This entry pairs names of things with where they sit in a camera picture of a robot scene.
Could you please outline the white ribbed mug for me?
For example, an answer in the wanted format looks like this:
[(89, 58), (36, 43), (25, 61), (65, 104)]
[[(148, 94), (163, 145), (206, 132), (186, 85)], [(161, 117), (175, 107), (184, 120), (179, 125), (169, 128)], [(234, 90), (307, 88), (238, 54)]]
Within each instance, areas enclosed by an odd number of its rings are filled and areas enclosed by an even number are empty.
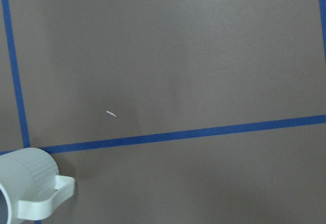
[(1, 223), (39, 221), (74, 195), (75, 179), (38, 148), (1, 155)]

